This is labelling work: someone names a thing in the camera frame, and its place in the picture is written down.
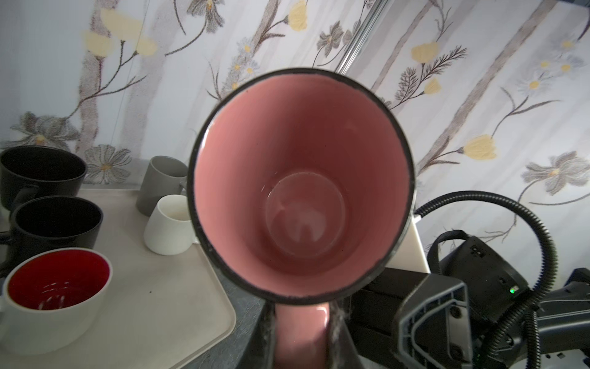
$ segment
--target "black cable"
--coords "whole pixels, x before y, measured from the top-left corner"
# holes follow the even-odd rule
[[[441,234],[437,237],[436,240],[430,246],[430,250],[426,256],[426,261],[428,262],[428,267],[430,268],[430,272],[434,274],[442,274],[441,273],[441,266],[440,261],[438,259],[438,244],[445,241],[450,240],[467,240],[469,235],[462,230],[454,229],[451,231],[446,231],[445,233]]]
[[[502,343],[504,336],[514,324],[520,322],[524,315],[530,311],[553,287],[557,275],[557,251],[549,231],[543,225],[543,222],[537,218],[529,209],[522,206],[521,203],[498,194],[483,191],[459,191],[442,195],[429,201],[416,210],[415,214],[425,217],[432,211],[457,201],[483,201],[485,203],[502,206],[520,218],[522,218],[535,232],[541,246],[541,273],[530,293],[521,294],[515,303],[506,310],[498,319],[496,327],[484,336],[479,355],[474,361],[475,367],[481,367],[483,361],[497,352]]]
[[[537,310],[532,309],[525,315],[526,337],[526,369],[540,369],[541,367],[541,343],[539,339],[539,326],[537,325]]]

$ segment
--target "mug bottom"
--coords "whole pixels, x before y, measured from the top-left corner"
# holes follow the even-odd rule
[[[314,258],[329,252],[344,229],[346,207],[340,189],[309,171],[290,174],[270,191],[266,225],[276,246],[290,256]]]

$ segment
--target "pink mug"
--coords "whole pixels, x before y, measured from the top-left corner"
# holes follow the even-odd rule
[[[399,124],[347,77],[274,71],[213,110],[190,161],[191,219],[228,278],[278,303],[275,367],[325,366],[325,303],[383,271],[414,181]]]

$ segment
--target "gray mug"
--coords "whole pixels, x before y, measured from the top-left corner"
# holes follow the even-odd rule
[[[135,206],[146,216],[152,215],[158,200],[166,195],[180,194],[186,183],[188,168],[175,158],[154,156],[147,166]]]

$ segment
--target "yellow flower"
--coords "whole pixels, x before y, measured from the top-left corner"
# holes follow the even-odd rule
[[[561,43],[561,47],[563,48],[572,48],[573,47],[573,42],[566,40],[564,42]]]
[[[152,55],[158,50],[158,45],[151,38],[142,37],[137,42],[135,50],[137,50],[138,54],[143,56]]]
[[[424,86],[424,93],[427,95],[431,95],[433,93],[437,93],[442,89],[440,83],[436,78],[433,78],[428,82],[426,86]]]
[[[420,64],[426,64],[438,54],[438,44],[436,42],[422,44],[412,48],[412,59]]]
[[[101,9],[100,19],[104,26],[122,41],[137,41],[142,32],[142,22],[113,9]]]
[[[475,160],[492,160],[496,157],[494,138],[490,135],[478,136],[465,144],[459,151]]]
[[[291,7],[287,20],[293,31],[303,31],[307,28],[307,5],[304,0],[296,2]]]
[[[113,42],[109,37],[98,33],[85,31],[84,43],[86,48],[96,56],[108,56],[113,51]]]

